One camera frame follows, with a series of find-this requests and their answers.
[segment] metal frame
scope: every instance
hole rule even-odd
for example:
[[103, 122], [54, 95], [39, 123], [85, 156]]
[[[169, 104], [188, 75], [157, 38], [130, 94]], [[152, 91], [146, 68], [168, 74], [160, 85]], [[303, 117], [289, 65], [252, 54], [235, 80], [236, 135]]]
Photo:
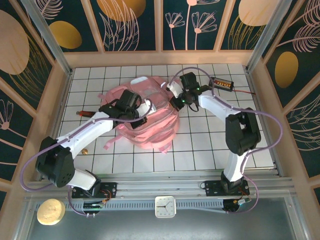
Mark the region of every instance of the metal frame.
[[71, 67], [69, 66], [67, 59], [64, 56], [60, 46], [56, 42], [55, 37], [49, 29], [49, 26], [45, 19], [42, 17], [35, 1], [21, 0], [26, 12], [29, 14], [36, 28], [40, 31], [43, 39], [50, 48], [52, 54], [55, 56], [57, 61], [60, 63], [63, 71], [67, 74], [71, 74]]
[[257, 44], [254, 47], [253, 53], [247, 64], [247, 71], [250, 74], [253, 69], [255, 69], [257, 63], [259, 62], [262, 54], [267, 48], [269, 42], [273, 38], [275, 32], [277, 31], [281, 21], [286, 15], [292, 0], [279, 0], [275, 11], [273, 12], [270, 21], [265, 26]]

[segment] metal bracket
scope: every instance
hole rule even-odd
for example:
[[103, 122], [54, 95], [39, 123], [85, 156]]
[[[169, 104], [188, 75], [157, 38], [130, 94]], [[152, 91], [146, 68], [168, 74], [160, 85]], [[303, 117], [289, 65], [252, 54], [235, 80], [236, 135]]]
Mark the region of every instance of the metal bracket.
[[100, 191], [95, 196], [90, 196], [85, 193], [85, 191], [80, 187], [74, 187], [72, 191], [72, 198], [73, 199], [105, 199], [106, 194], [111, 199], [116, 197], [117, 194], [117, 183], [116, 182], [101, 182], [100, 184]]
[[[202, 189], [205, 190], [205, 194], [207, 197], [219, 197], [219, 196], [242, 196], [242, 192], [241, 191], [235, 191], [232, 193], [228, 193], [226, 194], [226, 192], [224, 191], [222, 185], [221, 185], [221, 181], [220, 180], [215, 180], [215, 181], [204, 181], [204, 187]], [[249, 191], [249, 186], [248, 186], [248, 182], [246, 180], [242, 181], [241, 186], [239, 186], [239, 188], [241, 188], [241, 190], [247, 194], [250, 195], [250, 191]]]

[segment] round sponge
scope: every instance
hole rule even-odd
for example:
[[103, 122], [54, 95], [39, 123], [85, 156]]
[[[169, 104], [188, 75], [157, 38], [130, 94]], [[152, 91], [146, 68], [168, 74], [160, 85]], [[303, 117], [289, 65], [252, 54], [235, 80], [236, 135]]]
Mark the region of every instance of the round sponge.
[[55, 225], [60, 222], [65, 212], [66, 207], [64, 203], [52, 198], [41, 204], [36, 216], [42, 225]]

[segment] backpack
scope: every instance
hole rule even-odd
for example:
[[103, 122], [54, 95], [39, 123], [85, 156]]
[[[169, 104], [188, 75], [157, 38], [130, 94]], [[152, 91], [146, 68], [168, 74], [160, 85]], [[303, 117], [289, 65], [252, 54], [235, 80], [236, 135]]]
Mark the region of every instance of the backpack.
[[170, 104], [173, 94], [167, 91], [167, 82], [158, 76], [143, 76], [109, 90], [105, 95], [99, 94], [101, 105], [119, 99], [123, 91], [128, 89], [144, 99], [150, 99], [156, 111], [149, 114], [147, 122], [135, 129], [128, 122], [116, 127], [118, 136], [109, 140], [103, 148], [106, 150], [122, 137], [142, 149], [159, 149], [166, 153], [172, 148], [172, 140], [179, 129], [179, 113]]

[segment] analog clock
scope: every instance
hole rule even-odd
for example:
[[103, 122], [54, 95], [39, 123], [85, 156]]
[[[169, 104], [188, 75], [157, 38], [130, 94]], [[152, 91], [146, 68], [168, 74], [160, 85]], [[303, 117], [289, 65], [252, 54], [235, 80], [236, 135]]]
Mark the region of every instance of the analog clock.
[[176, 213], [176, 200], [173, 196], [157, 196], [155, 198], [155, 216], [157, 218], [173, 218]]

